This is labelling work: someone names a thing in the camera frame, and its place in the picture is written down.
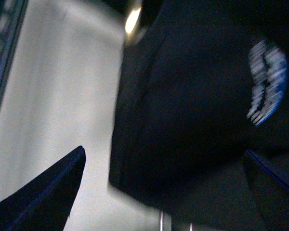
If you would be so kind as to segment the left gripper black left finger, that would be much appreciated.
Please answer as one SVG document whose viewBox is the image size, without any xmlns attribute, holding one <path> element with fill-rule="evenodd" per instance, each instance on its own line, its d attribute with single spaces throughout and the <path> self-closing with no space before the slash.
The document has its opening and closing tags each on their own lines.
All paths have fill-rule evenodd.
<svg viewBox="0 0 289 231">
<path fill-rule="evenodd" d="M 77 147 L 0 202 L 0 231 L 62 231 L 80 188 L 85 150 Z"/>
</svg>

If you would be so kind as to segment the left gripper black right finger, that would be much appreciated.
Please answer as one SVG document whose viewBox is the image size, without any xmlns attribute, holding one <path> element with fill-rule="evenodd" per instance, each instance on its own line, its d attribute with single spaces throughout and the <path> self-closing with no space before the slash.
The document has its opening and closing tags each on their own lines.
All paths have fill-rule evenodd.
<svg viewBox="0 0 289 231">
<path fill-rule="evenodd" d="M 289 153 L 265 158 L 247 150 L 243 168 L 265 226 L 269 231 L 289 231 Z"/>
</svg>

